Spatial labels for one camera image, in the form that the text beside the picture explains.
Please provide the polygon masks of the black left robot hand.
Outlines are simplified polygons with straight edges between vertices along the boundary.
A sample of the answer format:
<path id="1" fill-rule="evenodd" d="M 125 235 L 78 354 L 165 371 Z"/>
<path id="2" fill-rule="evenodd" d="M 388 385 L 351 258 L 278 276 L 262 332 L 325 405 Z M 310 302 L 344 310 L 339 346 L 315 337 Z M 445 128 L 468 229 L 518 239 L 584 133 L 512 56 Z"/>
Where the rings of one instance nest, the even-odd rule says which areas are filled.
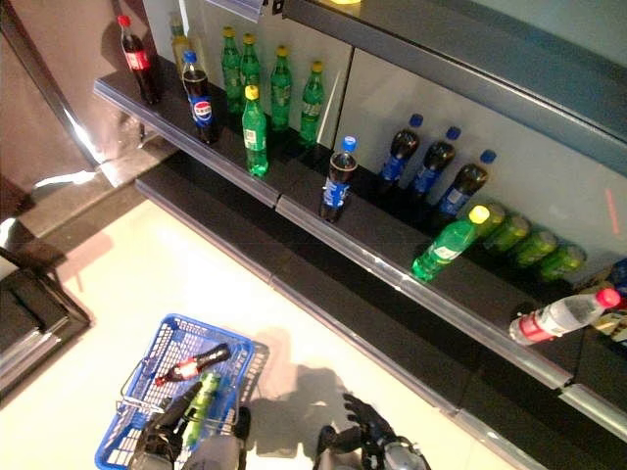
<path id="1" fill-rule="evenodd" d="M 172 400 L 162 414 L 151 418 L 142 430 L 128 469 L 173 469 L 183 446 L 183 435 L 196 409 L 191 406 L 202 389 L 194 383 L 183 395 Z"/>

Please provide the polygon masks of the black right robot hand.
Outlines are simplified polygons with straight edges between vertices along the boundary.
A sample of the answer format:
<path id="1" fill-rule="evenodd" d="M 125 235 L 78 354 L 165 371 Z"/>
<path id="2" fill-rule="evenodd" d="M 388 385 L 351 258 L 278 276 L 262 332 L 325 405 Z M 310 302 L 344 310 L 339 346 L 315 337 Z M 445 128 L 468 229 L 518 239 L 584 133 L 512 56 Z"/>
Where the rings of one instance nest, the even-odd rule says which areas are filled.
<path id="1" fill-rule="evenodd" d="M 375 408 L 350 393 L 343 393 L 347 419 L 353 426 L 337 431 L 324 425 L 317 438 L 313 469 L 335 469 L 345 466 L 340 457 L 355 457 L 359 450 L 358 469 L 383 469 L 385 447 L 398 440 L 389 422 Z"/>

